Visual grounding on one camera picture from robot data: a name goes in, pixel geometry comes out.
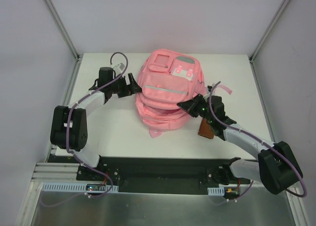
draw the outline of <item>purple cable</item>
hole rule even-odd
[[[94,169],[93,167],[89,166],[88,164],[86,163],[83,163],[75,154],[75,152],[71,151],[70,148],[69,148],[69,133],[70,133],[70,121],[71,121],[71,115],[75,109],[75,107],[78,106],[78,104],[82,103],[84,100],[86,100],[86,98],[90,97],[91,95],[95,94],[96,92],[100,91],[101,89],[107,87],[108,85],[114,83],[115,81],[117,81],[118,79],[120,79],[123,74],[125,73],[126,69],[127,69],[127,66],[128,66],[128,58],[126,57],[126,55],[122,52],[115,52],[112,54],[112,56],[110,57],[110,64],[112,65],[112,58],[116,55],[116,54],[121,54],[125,59],[126,59],[126,66],[124,68],[124,70],[122,71],[121,74],[119,74],[117,77],[115,77],[112,81],[106,83],[105,85],[102,85],[101,87],[97,88],[96,90],[94,90],[93,92],[91,92],[91,94],[87,94],[85,95],[84,97],[82,97],[77,103],[75,103],[71,108],[70,108],[70,111],[69,111],[69,114],[68,114],[68,119],[67,119],[67,127],[66,127],[66,150],[67,150],[67,153],[71,153],[74,155],[74,158],[80,163],[80,164],[83,164],[86,168],[98,173],[98,174],[101,174],[103,175],[104,177],[106,177],[107,179],[109,179],[109,181],[111,182],[111,187],[109,189],[107,189],[104,193],[100,194],[100,195],[90,195],[90,197],[92,198],[99,198],[99,197],[102,197],[104,196],[105,194],[107,194],[110,190],[112,190],[113,188],[113,181],[112,179],[106,174],[106,173],[103,173],[99,170],[96,170]],[[44,206],[44,207],[55,207],[55,206],[58,206],[58,205],[61,205],[65,202],[67,202],[68,200],[70,199],[73,199],[74,197],[78,196],[78,195],[84,195],[84,193],[78,193],[78,194],[75,194],[73,196],[71,196],[70,198],[66,199],[66,200],[63,200],[59,203],[56,203],[56,204],[53,204],[53,205],[46,205],[45,203],[43,203],[42,201],[42,196],[40,197],[40,200],[39,200],[39,203]]]
[[[254,140],[256,140],[256,141],[262,143],[265,147],[267,147],[267,148],[270,149],[274,154],[276,154],[278,157],[280,157],[280,158],[281,158],[286,164],[288,164],[288,166],[290,166],[290,168],[294,171],[295,175],[297,176],[298,180],[300,181],[300,183],[301,183],[301,185],[302,185],[303,194],[302,194],[302,195],[299,195],[299,194],[297,194],[297,193],[295,193],[295,192],[290,191],[289,189],[286,189],[286,191],[289,192],[289,193],[291,193],[291,194],[294,195],[294,196],[297,196],[297,197],[306,197],[306,195],[307,195],[306,185],[305,185],[305,183],[304,183],[304,181],[303,181],[301,175],[300,175],[299,172],[297,171],[297,169],[294,167],[294,165],[293,165],[287,158],[285,158],[282,154],[280,154],[280,153],[279,153],[278,151],[276,151],[274,148],[272,148],[272,147],[269,146],[267,143],[265,143],[263,140],[261,140],[260,138],[256,137],[255,135],[251,134],[250,132],[247,132],[247,131],[242,130],[242,129],[239,130],[238,128],[233,127],[233,126],[229,126],[229,125],[223,123],[220,119],[218,119],[218,117],[215,115],[214,110],[213,110],[213,108],[212,108],[212,104],[211,104],[212,98],[211,98],[211,96],[212,96],[212,93],[213,93],[214,89],[215,89],[220,83],[221,83],[221,82],[219,81],[219,82],[217,82],[217,83],[213,86],[213,88],[211,89],[210,95],[209,95],[209,97],[210,97],[210,98],[209,98],[209,108],[210,108],[210,110],[211,110],[211,113],[212,113],[213,117],[214,117],[220,124],[222,124],[223,126],[225,126],[225,127],[227,127],[227,128],[230,128],[230,129],[233,129],[233,130],[235,130],[235,131],[240,131],[240,132],[246,134],[247,136],[250,136],[252,139],[254,139]]]

